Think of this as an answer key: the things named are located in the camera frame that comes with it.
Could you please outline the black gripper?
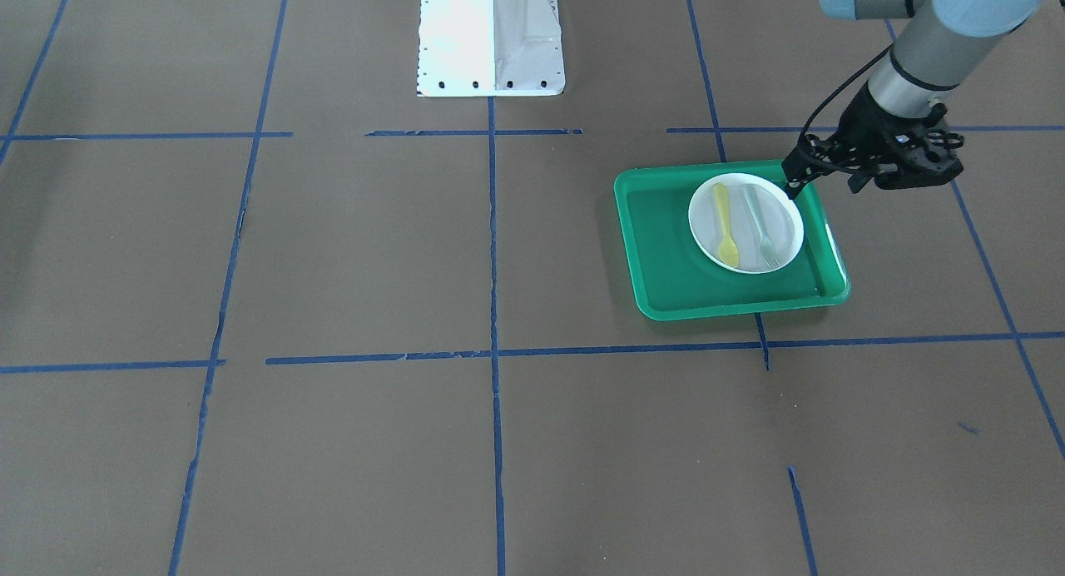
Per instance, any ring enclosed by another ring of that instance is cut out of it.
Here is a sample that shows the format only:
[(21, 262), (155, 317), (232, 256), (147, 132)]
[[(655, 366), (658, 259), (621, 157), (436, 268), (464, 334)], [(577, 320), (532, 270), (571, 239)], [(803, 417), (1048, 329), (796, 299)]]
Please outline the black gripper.
[(803, 132), (803, 147), (794, 147), (782, 162), (783, 190), (794, 201), (815, 179), (836, 171), (847, 175), (852, 192), (868, 184), (879, 190), (947, 185), (963, 171), (963, 135), (951, 132), (947, 110), (937, 102), (925, 117), (897, 117), (862, 86), (832, 136), (821, 139)]

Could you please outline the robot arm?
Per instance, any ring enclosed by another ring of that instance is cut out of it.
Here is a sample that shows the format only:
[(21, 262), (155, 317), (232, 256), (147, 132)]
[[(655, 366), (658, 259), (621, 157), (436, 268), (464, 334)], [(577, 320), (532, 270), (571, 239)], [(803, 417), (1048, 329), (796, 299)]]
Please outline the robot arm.
[(788, 197), (843, 172), (854, 193), (943, 186), (963, 171), (963, 136), (946, 122), (946, 99), (1043, 0), (819, 0), (845, 21), (908, 19), (862, 71), (868, 79), (832, 136), (803, 129), (782, 162)]

